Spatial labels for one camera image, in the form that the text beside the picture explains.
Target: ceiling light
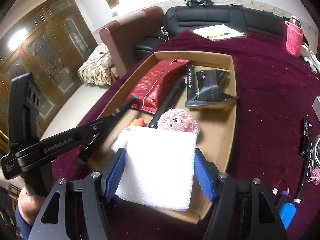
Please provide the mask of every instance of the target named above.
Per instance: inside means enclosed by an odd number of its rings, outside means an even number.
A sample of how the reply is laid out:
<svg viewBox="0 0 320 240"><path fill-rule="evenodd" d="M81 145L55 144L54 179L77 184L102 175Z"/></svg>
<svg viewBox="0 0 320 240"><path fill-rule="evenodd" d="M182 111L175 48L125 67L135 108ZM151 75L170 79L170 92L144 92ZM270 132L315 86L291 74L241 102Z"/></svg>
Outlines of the ceiling light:
<svg viewBox="0 0 320 240"><path fill-rule="evenodd" d="M26 29L21 29L16 32L9 41L10 50L15 50L19 47L28 37L28 32Z"/></svg>

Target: screw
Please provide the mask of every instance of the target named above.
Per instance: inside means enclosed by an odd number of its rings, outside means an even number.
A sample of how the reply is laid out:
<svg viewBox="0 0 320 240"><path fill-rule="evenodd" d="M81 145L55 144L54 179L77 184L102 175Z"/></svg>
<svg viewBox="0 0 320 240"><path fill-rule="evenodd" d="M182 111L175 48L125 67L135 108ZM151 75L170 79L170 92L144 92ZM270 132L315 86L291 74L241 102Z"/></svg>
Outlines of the screw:
<svg viewBox="0 0 320 240"><path fill-rule="evenodd" d="M258 178L254 178L252 181L254 184L257 184L257 185L261 183L261 180Z"/></svg>
<svg viewBox="0 0 320 240"><path fill-rule="evenodd" d="M219 177L222 178L222 179L225 179L226 177L228 177L228 174L226 172L222 171L222 172L219 173Z"/></svg>
<svg viewBox="0 0 320 240"><path fill-rule="evenodd" d="M98 171L94 171L93 173L91 173L91 177L96 178L100 176L100 172Z"/></svg>
<svg viewBox="0 0 320 240"><path fill-rule="evenodd" d="M61 178L61 179L58 179L58 184L62 185L66 182L67 180L65 178Z"/></svg>

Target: small box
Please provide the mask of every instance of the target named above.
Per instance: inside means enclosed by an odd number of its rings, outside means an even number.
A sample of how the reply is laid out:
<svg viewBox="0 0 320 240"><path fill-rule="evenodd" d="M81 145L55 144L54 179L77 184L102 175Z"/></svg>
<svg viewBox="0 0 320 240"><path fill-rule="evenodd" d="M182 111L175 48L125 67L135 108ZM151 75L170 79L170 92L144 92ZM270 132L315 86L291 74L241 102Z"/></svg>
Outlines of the small box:
<svg viewBox="0 0 320 240"><path fill-rule="evenodd" d="M320 121L320 97L316 97L315 101L312 104L312 108L316 112L318 120Z"/></svg>
<svg viewBox="0 0 320 240"><path fill-rule="evenodd" d="M157 51L151 54L127 79L108 102L99 118L113 114L126 101L128 94L139 80L160 60L167 58L192 60L195 70L221 69L229 71L230 78L224 92L234 97L237 96L235 69L230 55L204 51ZM186 100L187 93L184 92L175 107L185 109ZM192 112L201 129L201 136L198 138L196 147L201 150L209 162L215 163L219 171L227 169L230 158L236 126L236 107L236 101L233 101L233 104L228 109L202 109L201 111ZM111 160L113 153L109 150L110 145L120 132L130 125L132 120L140 117L146 123L149 123L153 116L136 109L128 110L106 138L101 149L96 151L88 160L89 165L95 170L99 170L105 162ZM197 179L194 179L193 182L188 210L177 211L161 208L157 208L157 210L189 223L197 224L199 220L203 220L212 203L204 197Z"/></svg>

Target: white paper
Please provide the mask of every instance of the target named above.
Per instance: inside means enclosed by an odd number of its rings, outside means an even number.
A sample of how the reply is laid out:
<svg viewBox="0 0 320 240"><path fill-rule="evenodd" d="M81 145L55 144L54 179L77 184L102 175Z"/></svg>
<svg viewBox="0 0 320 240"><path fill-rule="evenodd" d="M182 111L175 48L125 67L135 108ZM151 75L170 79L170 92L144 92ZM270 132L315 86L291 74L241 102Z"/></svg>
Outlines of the white paper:
<svg viewBox="0 0 320 240"><path fill-rule="evenodd" d="M209 38L212 41L227 40L227 39L239 38L239 37L246 37L246 35L238 32L238 31L236 31L234 29L229 28L229 27L225 26L224 24L196 29L196 30L193 30L193 32L195 34L198 34L198 35L203 36L205 38L206 37L210 37L210 36L214 36L214 35L218 35L218 34L222 34L222 33L230 33L228 35L222 35L222 36Z"/></svg>

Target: blue shirt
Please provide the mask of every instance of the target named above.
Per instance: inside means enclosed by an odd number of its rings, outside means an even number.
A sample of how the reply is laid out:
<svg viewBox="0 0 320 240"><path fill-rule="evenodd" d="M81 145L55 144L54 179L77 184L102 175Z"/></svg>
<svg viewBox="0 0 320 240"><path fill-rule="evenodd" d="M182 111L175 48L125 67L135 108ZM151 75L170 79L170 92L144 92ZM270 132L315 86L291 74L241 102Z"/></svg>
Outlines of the blue shirt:
<svg viewBox="0 0 320 240"><path fill-rule="evenodd" d="M29 225L28 223L26 223L24 221L24 219L20 215L20 212L18 210L18 206L16 207L15 217L16 217L17 225L20 228L20 232L22 235L22 238L20 238L20 240L28 240L32 225Z"/></svg>

